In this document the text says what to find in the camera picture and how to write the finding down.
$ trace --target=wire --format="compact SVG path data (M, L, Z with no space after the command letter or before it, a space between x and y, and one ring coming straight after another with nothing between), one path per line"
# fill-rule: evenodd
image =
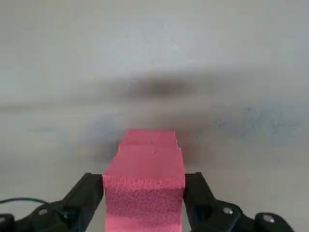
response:
M37 202L41 204L50 204L47 201L37 199L37 198L32 198L32 197L15 197L15 198L8 198L8 199L0 200L0 204L10 203L10 202Z
M37 202L37 203L41 203L41 204L47 204L50 205L49 202L38 199L38 198L32 198L32 197L15 197L15 198L8 198L8 199L4 199L4 200L0 200L0 204L4 204L4 203L11 203L11 202ZM57 213L59 213L61 216L63 217L67 217L68 214L65 212L62 212L61 210L54 208L54 211L56 211Z

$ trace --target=robotic arm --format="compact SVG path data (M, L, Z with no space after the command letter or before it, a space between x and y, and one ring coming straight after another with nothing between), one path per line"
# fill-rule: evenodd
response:
M0 214L0 232L85 232L102 197L102 175L86 173L61 201L45 203L18 221ZM276 214L251 219L237 205L215 199L201 173L185 175L183 200L191 232L294 232Z

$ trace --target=pink foam block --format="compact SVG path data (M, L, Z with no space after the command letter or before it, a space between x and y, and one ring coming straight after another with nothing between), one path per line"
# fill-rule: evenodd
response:
M172 130L129 130L120 143L122 145L178 146Z
M185 182L180 148L122 145L103 184L106 232L181 232Z

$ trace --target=foam block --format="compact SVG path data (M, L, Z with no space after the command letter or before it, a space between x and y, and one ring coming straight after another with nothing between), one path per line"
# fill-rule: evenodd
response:
M145 137L123 143L103 175L106 232L181 232L181 149L149 145Z
M178 146L172 130L129 130L120 143L122 145Z

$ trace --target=white table surface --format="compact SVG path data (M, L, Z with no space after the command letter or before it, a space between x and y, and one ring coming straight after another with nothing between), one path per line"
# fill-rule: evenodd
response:
M281 0L2 0L0 199L59 200L105 171L127 129L175 129L186 171L217 198L307 231L307 11ZM88 232L104 231L104 214L102 201Z

